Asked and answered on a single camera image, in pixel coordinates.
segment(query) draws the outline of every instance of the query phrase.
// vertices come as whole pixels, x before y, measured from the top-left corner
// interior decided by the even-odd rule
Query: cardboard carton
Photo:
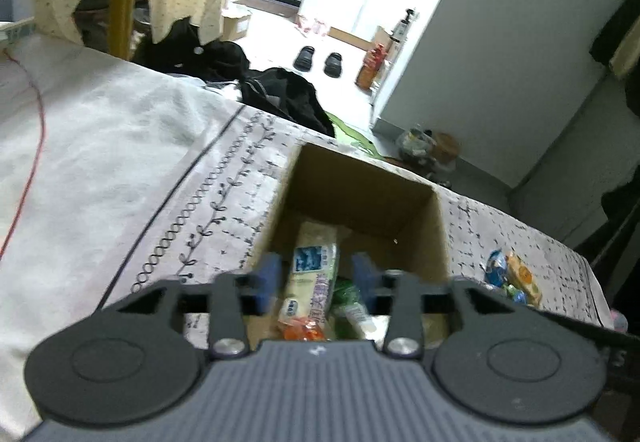
[[[222,35],[220,41],[236,41],[245,37],[249,29],[251,11],[242,5],[228,3],[222,11]]]
[[[362,160],[304,144],[284,173],[267,224],[254,250],[254,263],[265,252],[277,252],[283,276],[290,270],[300,224],[305,219],[347,228],[340,242],[338,274],[351,278],[351,255],[366,252],[380,269],[396,268],[423,281],[444,282],[448,276],[447,248],[440,202],[428,184],[402,178]],[[253,347],[273,338],[279,308],[269,317],[248,322]],[[437,334],[444,321],[432,317]]]

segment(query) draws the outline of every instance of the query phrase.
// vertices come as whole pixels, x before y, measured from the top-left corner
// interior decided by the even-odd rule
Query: white blanket
[[[47,138],[0,262],[0,440],[19,438],[37,422],[22,365],[40,340],[90,314],[103,298],[112,302],[164,277],[209,281],[246,266],[295,144],[358,155],[298,125],[74,44],[32,36],[11,52],[43,94]],[[13,216],[38,129],[24,74],[0,60],[0,231]],[[539,282],[544,308],[611,326],[583,258],[511,216],[434,189],[451,275],[481,279],[488,252],[515,248]],[[212,234],[192,248],[198,226],[207,223]],[[195,343],[206,328],[200,319],[190,321]]]
[[[22,217],[0,261],[0,440],[37,417],[24,359],[44,337],[90,314],[96,269],[150,188],[213,117],[217,96],[65,41],[11,49],[34,76],[47,137]],[[0,238],[13,218],[39,133],[35,95],[0,58]]]

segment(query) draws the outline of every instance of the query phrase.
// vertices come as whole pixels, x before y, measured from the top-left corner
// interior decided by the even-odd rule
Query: orange candy wrapper
[[[529,268],[514,252],[507,254],[507,280],[527,295],[527,302],[530,305],[536,308],[540,307],[542,292],[540,292]]]
[[[311,317],[291,317],[281,323],[282,336],[286,341],[325,341],[326,337],[318,321]]]

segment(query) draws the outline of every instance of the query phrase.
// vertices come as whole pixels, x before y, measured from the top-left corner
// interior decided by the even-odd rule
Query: black slipper
[[[298,57],[293,61],[293,67],[301,72],[308,72],[311,70],[314,52],[315,50],[312,46],[303,46]]]
[[[324,73],[333,78],[342,75],[342,56],[337,52],[332,52],[324,62]]]

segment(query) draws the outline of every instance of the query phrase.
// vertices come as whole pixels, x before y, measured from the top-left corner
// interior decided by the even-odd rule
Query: orange bottle
[[[378,70],[385,60],[386,52],[384,44],[376,44],[373,50],[367,52],[362,62],[362,67],[356,77],[356,86],[360,89],[370,89],[373,79],[376,78]]]

